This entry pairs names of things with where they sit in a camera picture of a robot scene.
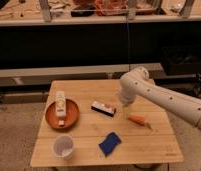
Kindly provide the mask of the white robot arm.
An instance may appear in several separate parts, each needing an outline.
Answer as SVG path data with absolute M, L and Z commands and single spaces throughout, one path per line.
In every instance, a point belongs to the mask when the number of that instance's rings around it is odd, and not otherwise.
M 137 95 L 142 96 L 201 130 L 201 99 L 156 86 L 148 80 L 149 72 L 145 67 L 123 74 L 118 95 L 121 103 L 128 106 Z

